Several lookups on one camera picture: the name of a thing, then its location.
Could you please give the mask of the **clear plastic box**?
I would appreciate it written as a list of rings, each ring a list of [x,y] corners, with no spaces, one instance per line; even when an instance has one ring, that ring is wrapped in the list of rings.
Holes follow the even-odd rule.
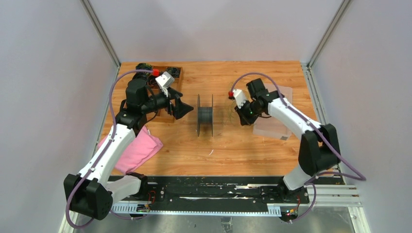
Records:
[[[269,92],[276,91],[276,87],[273,84],[264,83],[266,89]],[[289,103],[292,103],[292,88],[287,86],[278,86],[280,92],[288,100]],[[261,118],[258,117],[253,124],[253,135],[263,136],[267,138],[279,139],[279,140],[288,140],[292,134],[291,130],[284,124],[283,118],[278,118],[279,114],[265,114],[262,113],[262,117],[270,118]]]

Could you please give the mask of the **black cable spool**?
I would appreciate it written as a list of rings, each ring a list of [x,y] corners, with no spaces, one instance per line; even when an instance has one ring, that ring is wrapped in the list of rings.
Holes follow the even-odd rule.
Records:
[[[211,135],[213,136],[213,121],[214,121],[214,109],[213,109],[213,96],[211,99],[211,106],[201,106],[200,95],[197,96],[197,136],[200,136],[201,125],[208,125],[211,127]]]

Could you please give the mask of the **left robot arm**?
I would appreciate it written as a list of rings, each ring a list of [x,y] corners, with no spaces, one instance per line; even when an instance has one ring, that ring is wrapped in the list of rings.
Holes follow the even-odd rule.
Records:
[[[136,200],[146,199],[149,188],[145,175],[127,172],[119,180],[110,183],[108,179],[113,168],[147,123],[147,114],[167,109],[168,114],[181,119],[194,109],[181,101],[183,95],[179,91],[165,86],[158,94],[154,94],[143,79],[131,80],[125,93],[126,98],[101,147],[77,174],[68,174],[64,179],[66,212],[73,211],[102,220],[109,214],[113,204],[128,196]]]

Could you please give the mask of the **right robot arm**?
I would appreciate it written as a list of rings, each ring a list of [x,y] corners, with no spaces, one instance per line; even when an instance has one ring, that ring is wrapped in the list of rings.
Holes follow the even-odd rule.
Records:
[[[234,109],[241,125],[252,125],[266,114],[282,122],[300,140],[298,164],[283,176],[276,190],[283,202],[291,202],[312,177],[340,163],[336,128],[308,118],[279,88],[269,91],[261,79],[252,80],[246,86],[251,100],[240,89],[232,88],[228,93],[236,103]]]

